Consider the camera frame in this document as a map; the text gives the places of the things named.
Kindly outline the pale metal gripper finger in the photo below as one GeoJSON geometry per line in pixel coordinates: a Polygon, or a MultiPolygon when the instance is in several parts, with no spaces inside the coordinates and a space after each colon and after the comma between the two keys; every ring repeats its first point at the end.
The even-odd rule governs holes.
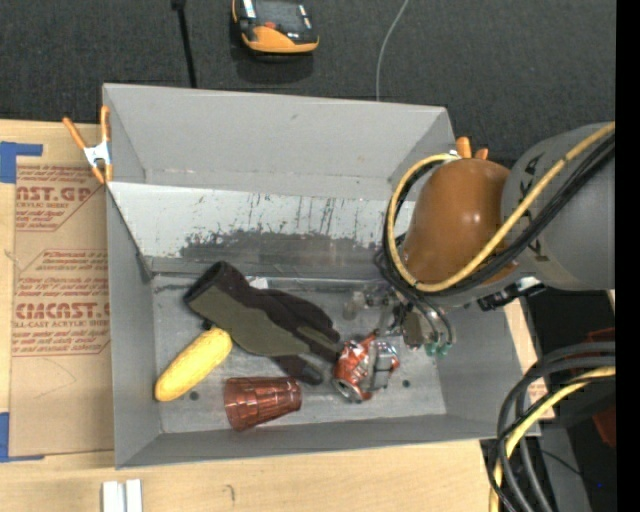
{"type": "Polygon", "coordinates": [[[389,338],[399,335],[399,306],[385,305],[379,315],[375,332],[378,338],[389,338]]]}
{"type": "Polygon", "coordinates": [[[363,312],[382,313],[393,307],[393,297],[386,291],[354,291],[342,307],[344,320],[355,320],[363,312]]]}

